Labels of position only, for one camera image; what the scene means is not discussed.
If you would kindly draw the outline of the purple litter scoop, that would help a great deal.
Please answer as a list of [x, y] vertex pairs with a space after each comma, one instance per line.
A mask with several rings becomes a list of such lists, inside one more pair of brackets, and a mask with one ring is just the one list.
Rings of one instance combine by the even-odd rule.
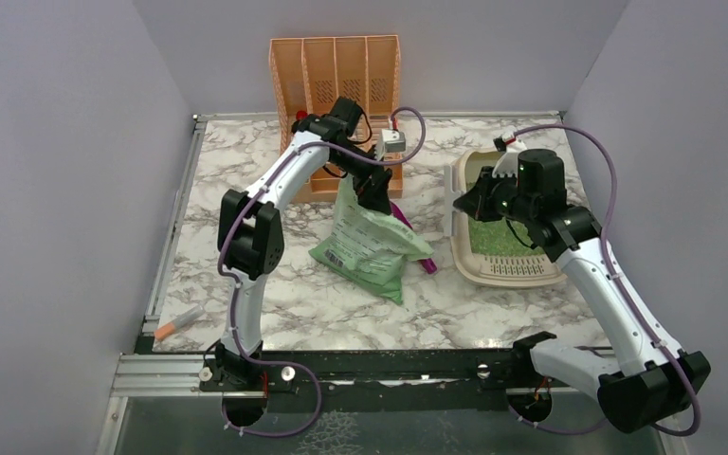
[[434, 275], [438, 271], [438, 266], [432, 259], [432, 248], [415, 232], [403, 211], [394, 202], [390, 202], [390, 205], [392, 216], [403, 224], [401, 229], [409, 242], [410, 255], [413, 260], [418, 262], [428, 275]]

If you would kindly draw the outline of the green litter bag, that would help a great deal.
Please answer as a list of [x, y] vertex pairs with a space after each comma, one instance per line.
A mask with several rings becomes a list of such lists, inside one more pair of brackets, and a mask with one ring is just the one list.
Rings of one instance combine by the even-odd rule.
[[392, 214], [360, 207], [348, 176], [339, 183], [331, 232], [309, 255], [370, 294], [401, 305], [405, 266], [414, 261], [402, 226]]

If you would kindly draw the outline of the beige litter box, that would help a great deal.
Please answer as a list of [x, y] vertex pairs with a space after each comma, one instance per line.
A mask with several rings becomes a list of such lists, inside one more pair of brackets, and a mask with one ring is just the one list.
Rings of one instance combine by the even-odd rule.
[[[495, 163], [500, 155], [499, 152], [475, 150], [447, 164], [452, 165], [456, 173], [456, 198], [477, 179], [481, 167]], [[469, 235], [470, 219], [454, 210], [454, 223], [454, 235], [447, 238], [453, 262], [467, 280], [478, 285], [510, 289], [550, 286], [566, 280], [565, 274], [543, 254], [529, 252], [507, 256], [475, 253]]]

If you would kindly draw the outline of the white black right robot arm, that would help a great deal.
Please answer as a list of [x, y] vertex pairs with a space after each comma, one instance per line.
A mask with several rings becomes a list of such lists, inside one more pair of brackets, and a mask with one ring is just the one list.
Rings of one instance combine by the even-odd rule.
[[505, 152], [483, 166], [450, 208], [479, 222], [522, 224], [591, 308], [614, 358], [568, 346], [549, 333], [515, 343], [509, 373], [531, 386], [543, 376], [594, 399], [618, 430], [654, 426], [694, 406], [711, 372], [700, 351], [688, 353], [651, 314], [602, 238], [592, 212], [569, 203], [565, 166], [553, 151]]

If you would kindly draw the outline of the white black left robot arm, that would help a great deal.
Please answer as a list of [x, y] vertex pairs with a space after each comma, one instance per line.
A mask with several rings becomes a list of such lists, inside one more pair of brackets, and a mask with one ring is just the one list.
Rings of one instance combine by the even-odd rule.
[[359, 206], [391, 214], [391, 169], [375, 150], [365, 151], [352, 139], [363, 115], [354, 100], [340, 97], [329, 113], [296, 120], [286, 151], [264, 175], [244, 191], [224, 194], [217, 269], [229, 281], [229, 303], [226, 327], [213, 349], [211, 370], [218, 382], [250, 390], [263, 376], [264, 289], [284, 253], [282, 212], [314, 172], [333, 164], [346, 174]]

